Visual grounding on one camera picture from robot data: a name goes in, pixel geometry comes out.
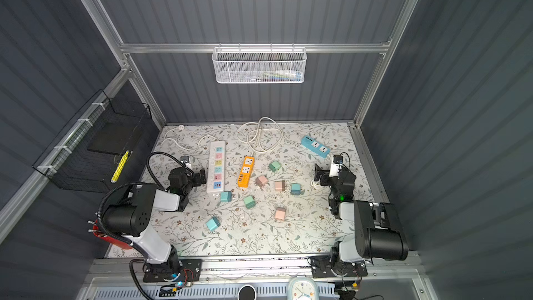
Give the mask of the green plug adapter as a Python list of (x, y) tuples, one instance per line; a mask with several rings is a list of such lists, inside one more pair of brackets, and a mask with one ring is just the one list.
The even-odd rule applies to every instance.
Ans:
[(243, 202), (244, 202), (246, 209), (248, 210), (255, 207), (256, 205), (255, 199), (251, 195), (244, 197)]
[(277, 172), (281, 169), (282, 165), (280, 162), (278, 161), (272, 161), (270, 164), (269, 164), (269, 169), (271, 172)]

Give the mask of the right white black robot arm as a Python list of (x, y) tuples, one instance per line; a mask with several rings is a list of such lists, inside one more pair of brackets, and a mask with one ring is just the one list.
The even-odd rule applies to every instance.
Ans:
[(409, 247), (396, 208), (390, 203), (356, 200), (357, 176), (343, 164), (336, 171), (315, 165), (314, 181), (330, 189), (328, 205), (333, 217), (353, 223), (353, 231), (331, 249), (328, 266), (340, 269), (348, 264), (372, 261), (404, 261)]

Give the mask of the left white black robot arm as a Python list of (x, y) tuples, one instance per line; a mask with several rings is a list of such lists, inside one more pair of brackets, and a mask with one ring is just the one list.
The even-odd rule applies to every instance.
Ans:
[[(165, 188), (152, 170), (154, 156), (168, 157), (178, 164), (168, 176)], [(190, 202), (193, 188), (207, 183), (205, 168), (195, 172), (182, 160), (162, 151), (150, 153), (146, 168), (151, 183), (131, 182), (110, 190), (99, 204), (97, 226), (101, 233), (135, 249), (142, 255), (139, 260), (150, 272), (157, 269), (178, 273), (182, 269), (173, 245), (163, 240), (151, 225), (153, 210), (182, 213)]]

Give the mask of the white multicolour power strip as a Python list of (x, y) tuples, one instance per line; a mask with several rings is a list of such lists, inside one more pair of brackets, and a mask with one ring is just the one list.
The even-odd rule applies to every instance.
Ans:
[(218, 197), (224, 191), (225, 153), (226, 143), (224, 141), (210, 143), (206, 192), (213, 197)]

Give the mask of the blue power strip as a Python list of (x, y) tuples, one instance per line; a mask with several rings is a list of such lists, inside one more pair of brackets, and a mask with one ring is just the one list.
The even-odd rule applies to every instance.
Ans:
[(329, 148), (309, 136), (302, 137), (301, 144), (321, 158), (327, 158), (330, 155)]

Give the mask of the orange power strip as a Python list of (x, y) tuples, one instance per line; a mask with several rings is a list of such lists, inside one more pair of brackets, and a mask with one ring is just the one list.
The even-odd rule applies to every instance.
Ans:
[(240, 188), (247, 188), (251, 178), (251, 172), (255, 164), (255, 158), (252, 156), (245, 156), (240, 175), (237, 178), (237, 185)]

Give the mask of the pink plug beside orange strip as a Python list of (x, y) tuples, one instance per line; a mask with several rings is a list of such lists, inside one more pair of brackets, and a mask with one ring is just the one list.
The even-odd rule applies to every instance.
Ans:
[(260, 175), (255, 179), (255, 184), (260, 188), (265, 187), (268, 183), (269, 180), (265, 175)]

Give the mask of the teal plug adapter right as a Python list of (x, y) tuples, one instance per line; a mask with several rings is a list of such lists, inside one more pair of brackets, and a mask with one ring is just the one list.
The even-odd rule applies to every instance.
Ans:
[(299, 183), (291, 184), (290, 193), (291, 195), (301, 195), (302, 193), (301, 185)]

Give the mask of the yellow marker in basket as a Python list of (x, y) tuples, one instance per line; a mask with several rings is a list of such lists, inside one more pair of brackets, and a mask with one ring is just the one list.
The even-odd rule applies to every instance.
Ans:
[(114, 172), (114, 174), (112, 175), (112, 178), (111, 178), (111, 183), (116, 183), (118, 182), (121, 174), (122, 174), (122, 171), (124, 169), (124, 166), (126, 165), (126, 162), (127, 160), (129, 159), (129, 156), (130, 156), (130, 151), (126, 151), (124, 153), (124, 155), (121, 157), (118, 165), (117, 165), (117, 168)]

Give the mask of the pink plug adapter middle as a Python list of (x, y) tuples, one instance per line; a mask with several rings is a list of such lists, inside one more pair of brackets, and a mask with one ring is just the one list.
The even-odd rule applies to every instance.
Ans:
[(285, 181), (275, 181), (274, 182), (274, 190), (276, 192), (283, 192), (285, 190)]

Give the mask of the floral table mat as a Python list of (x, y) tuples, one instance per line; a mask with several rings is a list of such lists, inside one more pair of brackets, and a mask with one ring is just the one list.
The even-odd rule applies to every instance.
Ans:
[[(335, 242), (353, 231), (353, 223), (335, 219), (330, 212), (328, 187), (314, 182), (315, 165), (330, 167), (330, 158), (321, 158), (301, 144), (309, 136), (341, 154), (357, 176), (354, 197), (371, 201), (373, 195), (362, 169), (351, 132), (345, 123), (264, 122), (261, 141), (252, 143), (255, 126), (238, 124), (167, 126), (155, 150), (180, 158), (189, 156), (194, 169), (208, 165), (208, 147), (212, 141), (226, 143), (225, 189), (232, 192), (232, 201), (221, 202), (196, 187), (184, 212), (154, 211), (151, 225), (183, 256), (307, 254), (330, 249)], [(245, 156), (255, 158), (248, 187), (237, 185)], [(282, 167), (271, 172), (269, 164), (278, 161)], [(168, 157), (155, 156), (151, 168), (164, 186), (169, 185), (168, 174), (176, 162)], [(269, 183), (258, 187), (255, 179), (265, 175)], [(275, 181), (285, 181), (285, 190), (276, 192)], [(301, 195), (291, 195), (291, 184), (301, 185)], [(256, 205), (246, 209), (243, 198), (253, 196)], [(277, 207), (286, 209), (283, 221), (275, 220)], [(211, 232), (206, 222), (216, 217), (220, 227)]]

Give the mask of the black pad in basket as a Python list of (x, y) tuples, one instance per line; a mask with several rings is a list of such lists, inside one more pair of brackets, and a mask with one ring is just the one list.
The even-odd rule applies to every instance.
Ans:
[(107, 123), (93, 137), (87, 150), (120, 156), (137, 145), (141, 134), (135, 124)]

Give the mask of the red pencil cup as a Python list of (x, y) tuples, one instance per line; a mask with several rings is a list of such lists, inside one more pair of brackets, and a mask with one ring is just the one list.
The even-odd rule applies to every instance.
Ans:
[(114, 245), (115, 247), (119, 247), (123, 250), (130, 250), (133, 249), (130, 245), (116, 240), (114, 238), (111, 238), (107, 234), (105, 234), (98, 226), (97, 221), (88, 220), (87, 223), (91, 226), (91, 229), (88, 231), (89, 233), (93, 234), (93, 236), (106, 241), (107, 243), (110, 243)]

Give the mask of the black round knob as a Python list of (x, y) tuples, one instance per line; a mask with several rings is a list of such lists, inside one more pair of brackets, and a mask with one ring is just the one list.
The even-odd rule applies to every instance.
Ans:
[(237, 293), (238, 300), (256, 300), (257, 291), (252, 285), (242, 286)]

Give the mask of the markers in white basket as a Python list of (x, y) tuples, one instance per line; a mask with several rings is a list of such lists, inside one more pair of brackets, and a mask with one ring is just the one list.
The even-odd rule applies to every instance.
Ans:
[(281, 82), (302, 82), (304, 80), (304, 73), (295, 70), (276, 70), (268, 72), (255, 72), (244, 77), (250, 81), (281, 81)]

